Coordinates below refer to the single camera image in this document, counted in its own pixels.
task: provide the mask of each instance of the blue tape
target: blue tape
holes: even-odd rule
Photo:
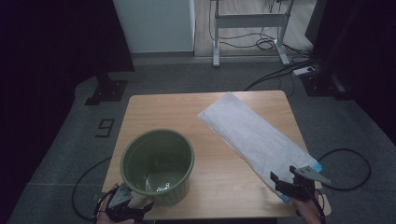
[[[284,194],[279,195],[279,198],[284,202],[284,203],[289,203],[290,198]]]
[[[323,169],[323,165],[320,164],[318,161],[315,162],[315,164],[312,166],[312,169],[314,169],[316,172],[320,172]]]

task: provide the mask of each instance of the power strip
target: power strip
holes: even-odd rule
[[[313,75],[315,74],[315,69],[311,66],[305,67],[305,68],[300,68],[296,69],[293,71],[294,76],[300,76],[300,75]]]

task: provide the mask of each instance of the green ceramic pot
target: green ceramic pot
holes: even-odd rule
[[[194,151],[181,133],[158,129],[143,133],[124,151],[120,170],[126,186],[158,205],[174,205],[187,195]]]

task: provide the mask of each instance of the black cable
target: black cable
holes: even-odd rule
[[[76,208],[75,201],[74,201],[74,197],[75,197],[75,194],[76,194],[77,186],[78,186],[79,182],[81,181],[81,179],[84,178],[84,176],[87,175],[91,170],[93,170],[93,169],[96,168],[98,165],[100,165],[100,164],[102,164],[103,162],[108,161],[108,160],[110,160],[110,159],[111,159],[111,157],[108,157],[108,158],[105,158],[104,160],[99,161],[98,163],[96,163],[93,167],[91,167],[89,170],[87,170],[87,171],[78,179],[78,181],[76,182],[75,186],[73,187],[73,192],[72,192],[72,207],[73,207],[73,210],[75,211],[75,213],[76,213],[79,217],[81,217],[81,218],[83,218],[83,219],[85,219],[85,220],[92,221],[92,219],[91,219],[90,217],[85,217],[85,216],[83,216],[83,215],[77,210],[77,208]]]
[[[269,48],[263,48],[263,47],[261,46],[261,44],[264,44],[264,43],[265,43],[265,44],[268,44],[268,45],[269,45]],[[275,46],[275,44],[274,44],[273,41],[271,41],[271,40],[269,40],[269,39],[263,39],[263,38],[257,40],[257,41],[256,41],[256,45],[255,45],[255,47],[257,47],[258,49],[261,49],[261,50],[273,49],[274,46]]]
[[[212,40],[215,40],[215,38],[213,38],[213,35],[212,35],[212,30],[210,29],[210,25],[211,25],[210,22],[212,21],[211,20],[211,14],[212,14],[212,2],[210,1],[210,4],[209,4],[209,35],[210,35],[210,38]],[[238,35],[238,36],[233,36],[233,37],[222,37],[222,36],[219,35],[219,39],[237,39],[237,38],[241,38],[241,37],[245,37],[245,36],[249,36],[249,35],[261,35],[261,34],[252,33],[252,34]],[[235,45],[229,44],[227,42],[222,42],[222,41],[219,41],[219,43],[220,44],[229,45],[229,46],[234,47],[234,48],[240,48],[240,49],[247,49],[247,48],[257,47],[256,45],[239,47],[239,46],[235,46]]]
[[[273,4],[270,7],[270,13],[272,13],[272,8],[274,7],[274,2],[275,2],[275,0],[273,0]]]
[[[280,79],[280,77],[277,77],[277,79],[279,80],[279,84],[277,85],[277,89],[280,90],[280,87],[282,86],[282,80]]]
[[[266,35],[266,34],[264,34],[263,32],[264,32],[264,28],[265,27],[262,27],[262,30],[260,31],[260,37],[262,38],[262,39],[270,39],[270,40],[275,40],[273,37],[271,37],[270,35]]]
[[[301,68],[301,67],[303,67],[303,66],[306,66],[306,65],[309,64],[309,63],[314,63],[315,61],[316,61],[316,59],[310,59],[310,60],[307,60],[307,61],[305,61],[305,62],[296,63],[296,64],[294,64],[294,65],[292,65],[292,66],[285,67],[285,68],[283,68],[283,69],[280,69],[280,70],[278,70],[278,71],[275,71],[275,72],[273,72],[273,73],[271,73],[271,74],[268,74],[268,75],[266,75],[266,76],[264,76],[264,77],[261,77],[261,78],[257,79],[256,81],[252,82],[250,85],[248,85],[248,86],[244,89],[244,91],[248,91],[248,90],[250,90],[250,88],[252,88],[253,86],[255,86],[255,85],[257,85],[257,84],[259,84],[259,83],[261,83],[261,82],[264,82],[265,80],[268,80],[269,78],[274,77],[275,74],[281,73],[281,72],[286,71],[286,70],[290,70],[289,72],[280,75],[280,76],[285,76],[285,75],[287,75],[288,73],[292,72],[293,70],[298,69],[298,68]]]
[[[118,189],[119,189],[119,188],[111,189],[108,193],[106,193],[106,194],[100,199],[99,203],[96,204],[96,207],[95,207],[95,209],[94,209],[94,211],[93,211],[93,213],[92,213],[92,221],[93,221],[93,223],[96,223],[97,218],[98,218],[98,214],[99,214],[100,212],[106,212],[106,209],[105,209],[105,211],[100,211],[100,210],[99,210],[100,207],[101,207],[101,205],[102,205],[102,202],[105,200],[105,198],[106,198],[108,195],[111,195],[111,194],[116,193]]]
[[[326,158],[326,157],[328,157],[329,155],[333,154],[334,152],[338,152],[338,151],[348,151],[348,152],[352,152],[352,153],[358,155],[359,157],[361,157],[361,159],[364,160],[364,162],[366,162],[366,164],[367,164],[368,174],[367,174],[366,177],[364,177],[363,181],[361,181],[359,184],[357,184],[356,186],[351,187],[351,188],[336,188],[336,187],[329,186],[329,185],[326,185],[326,184],[322,184],[322,185],[323,185],[323,186],[326,186],[326,187],[329,188],[329,189],[335,189],[335,190],[339,190],[339,191],[350,191],[350,190],[353,190],[353,189],[360,188],[361,186],[363,186],[363,185],[370,179],[370,176],[371,176],[371,173],[372,173],[372,168],[371,168],[370,162],[368,162],[359,152],[354,151],[354,150],[349,149],[349,148],[337,148],[337,149],[332,150],[332,151],[330,151],[330,152],[324,154],[323,156],[321,156],[321,157],[318,159],[318,161],[322,161],[324,158]]]
[[[318,189],[315,189],[315,191],[318,193],[318,195],[319,195],[320,198],[322,199],[323,207],[322,207],[321,209],[324,211],[324,206],[325,206],[324,196],[323,196],[323,194],[322,194]]]
[[[277,10],[277,13],[280,12],[280,7],[282,6],[282,0],[279,0],[279,9]]]
[[[264,3],[262,4],[262,9],[260,10],[260,13],[263,13],[265,8],[269,5],[268,0],[265,0]]]
[[[293,57],[291,57],[291,61],[292,61],[293,63],[297,63],[297,62],[294,61],[295,58],[306,58],[306,59],[309,60],[309,56],[305,56],[305,55],[293,56]]]
[[[236,13],[239,14],[239,11],[238,11],[238,10],[236,9],[236,7],[235,7],[235,0],[233,0],[233,9],[235,9]]]
[[[311,192],[309,192],[309,189],[303,183],[298,181],[298,179],[295,179],[295,181],[301,187],[303,187],[303,190],[305,191],[305,193],[309,196],[311,201],[315,204],[315,207],[318,209],[318,212],[319,212],[319,215],[320,215],[320,223],[321,224],[326,224],[326,216],[324,215],[323,208],[320,206],[318,200],[315,198],[315,194],[313,195]]]
[[[257,44],[255,44],[255,45],[250,45],[250,46],[236,46],[236,45],[232,45],[232,44],[229,44],[229,43],[227,43],[227,42],[222,42],[222,41],[220,41],[219,43],[220,43],[220,44],[225,44],[225,45],[231,46],[231,47],[236,48],[236,49],[250,49],[250,48],[256,48],[256,47],[258,47]]]
[[[286,97],[290,97],[290,96],[292,96],[294,94],[294,80],[293,80],[293,77],[291,76],[291,74],[289,75],[289,77],[290,77],[290,80],[291,80],[292,89],[291,89],[291,93],[287,94]]]
[[[306,56],[311,56],[312,55],[312,50],[308,50],[308,49],[295,49],[292,48],[291,46],[283,43],[283,46],[285,46],[286,50],[289,52],[295,52],[297,54],[302,54],[302,55],[306,55]]]

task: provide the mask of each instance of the white wall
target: white wall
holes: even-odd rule
[[[131,53],[193,51],[193,0],[113,0]]]

